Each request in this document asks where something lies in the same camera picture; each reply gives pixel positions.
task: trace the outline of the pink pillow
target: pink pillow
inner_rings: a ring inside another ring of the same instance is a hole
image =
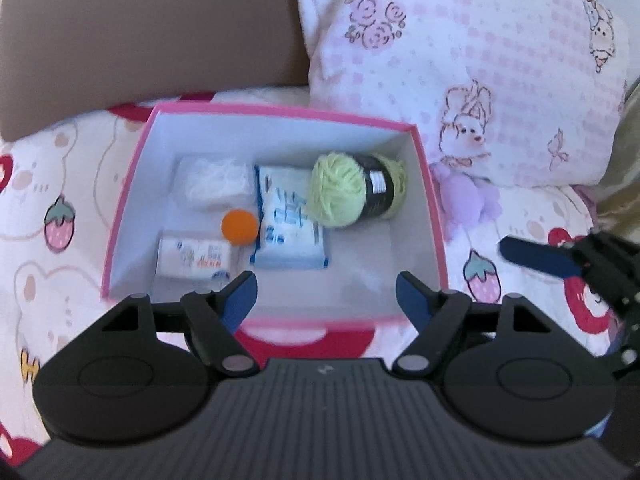
[[[315,107],[415,123],[429,162],[502,186],[595,184],[625,24],[596,0],[299,0]]]

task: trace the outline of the bedsheet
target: bedsheet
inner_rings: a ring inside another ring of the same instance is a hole
[[[213,100],[307,106],[308,91],[224,92]],[[13,465],[48,440],[31,394],[40,367],[112,306],[98,286],[122,179],[149,112],[148,105],[94,112],[0,145],[0,454]],[[585,234],[592,224],[584,203],[568,187],[503,189],[501,201],[497,221],[448,244],[450,288],[489,302],[523,293],[603,353],[617,325],[583,283],[516,268],[496,252],[507,234],[552,243]],[[406,322],[351,333],[245,330],[238,338],[261,363],[378,356],[390,364],[415,334]],[[161,338],[184,345],[176,335]]]

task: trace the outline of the pink box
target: pink box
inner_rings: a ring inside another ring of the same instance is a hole
[[[330,151],[382,153],[404,160],[405,204],[389,220],[327,230],[322,270],[253,270],[258,300],[247,328],[362,330],[406,318],[395,299],[396,276],[408,270],[428,286],[447,287],[437,200],[415,126],[307,108],[170,103],[158,105],[140,138],[118,203],[102,277],[102,296],[147,292],[177,301],[189,290],[155,276],[163,231],[219,237],[220,218],[185,210],[171,197],[174,169],[187,154],[233,156],[252,164],[311,168]]]

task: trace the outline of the purple plush toy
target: purple plush toy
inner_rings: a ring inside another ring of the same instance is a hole
[[[502,214],[500,192],[489,182],[471,178],[437,162],[431,174],[440,184],[440,206],[446,220],[445,238],[453,240],[460,228],[469,229]]]

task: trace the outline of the orange circle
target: orange circle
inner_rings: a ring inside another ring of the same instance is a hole
[[[234,246],[253,244],[258,229],[258,219],[245,209],[232,209],[222,219],[222,235]]]

